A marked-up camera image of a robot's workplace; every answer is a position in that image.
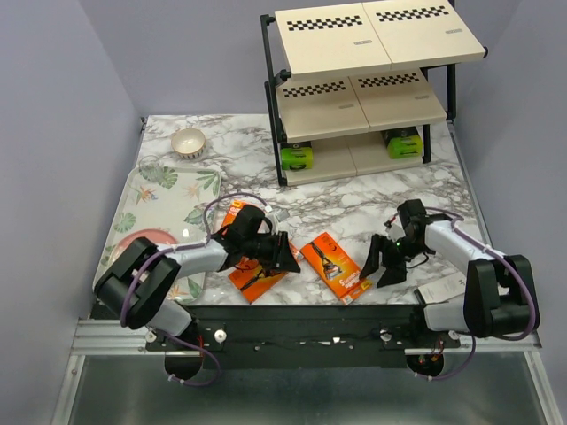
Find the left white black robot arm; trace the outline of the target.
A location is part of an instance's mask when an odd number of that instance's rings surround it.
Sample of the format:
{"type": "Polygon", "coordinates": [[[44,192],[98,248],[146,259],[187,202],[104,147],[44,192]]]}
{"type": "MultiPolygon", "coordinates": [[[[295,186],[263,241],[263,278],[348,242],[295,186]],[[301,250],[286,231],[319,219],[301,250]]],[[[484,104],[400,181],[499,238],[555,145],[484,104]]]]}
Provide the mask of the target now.
{"type": "Polygon", "coordinates": [[[195,343],[197,330],[190,313],[167,299],[170,288],[183,277],[221,272],[243,258],[257,260],[266,272],[300,271],[288,233],[276,232],[259,207],[244,205],[230,224],[203,243],[158,245],[138,237],[96,281],[93,292],[119,316],[122,327],[156,329],[176,349],[185,350],[195,343]]]}

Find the black green razor box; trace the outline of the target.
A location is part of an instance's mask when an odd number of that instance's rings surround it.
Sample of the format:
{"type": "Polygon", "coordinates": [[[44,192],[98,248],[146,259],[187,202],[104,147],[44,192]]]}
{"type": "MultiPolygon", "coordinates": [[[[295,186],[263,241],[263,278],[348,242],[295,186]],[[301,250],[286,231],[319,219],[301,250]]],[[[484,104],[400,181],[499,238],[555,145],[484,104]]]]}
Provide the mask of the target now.
{"type": "Polygon", "coordinates": [[[282,143],[280,161],[284,171],[311,169],[314,163],[312,144],[310,142],[282,143]]]}
{"type": "Polygon", "coordinates": [[[392,159],[420,157],[423,140],[416,127],[388,129],[381,132],[384,143],[392,159]]]}

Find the beige black three-tier shelf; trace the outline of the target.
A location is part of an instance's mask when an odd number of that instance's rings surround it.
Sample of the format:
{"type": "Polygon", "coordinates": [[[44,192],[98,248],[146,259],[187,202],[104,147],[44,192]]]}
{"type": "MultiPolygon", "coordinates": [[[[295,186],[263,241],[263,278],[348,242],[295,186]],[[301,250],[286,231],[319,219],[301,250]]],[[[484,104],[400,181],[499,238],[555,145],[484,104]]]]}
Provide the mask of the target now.
{"type": "Polygon", "coordinates": [[[266,57],[264,84],[278,183],[294,186],[420,166],[431,126],[456,115],[455,68],[488,49],[451,1],[369,1],[264,14],[287,65],[266,57]],[[392,159],[381,132],[416,127],[420,157],[392,159]],[[284,171],[282,143],[310,142],[311,169],[284,171]]]}

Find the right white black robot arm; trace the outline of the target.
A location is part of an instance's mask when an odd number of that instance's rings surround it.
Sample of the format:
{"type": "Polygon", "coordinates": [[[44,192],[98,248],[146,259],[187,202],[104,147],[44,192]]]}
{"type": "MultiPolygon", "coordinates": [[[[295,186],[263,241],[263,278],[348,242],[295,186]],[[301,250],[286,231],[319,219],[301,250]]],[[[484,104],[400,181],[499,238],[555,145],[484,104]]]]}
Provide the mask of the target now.
{"type": "Polygon", "coordinates": [[[459,302],[425,302],[423,316],[408,324],[409,340],[430,345],[439,332],[464,332],[474,337],[517,341],[540,325],[540,312],[529,259],[507,255],[458,227],[462,216],[427,207],[419,199],[398,206],[394,216],[402,237],[374,234],[360,277],[384,272],[378,287],[406,281],[407,263],[420,254],[438,254],[465,277],[459,302]]]}

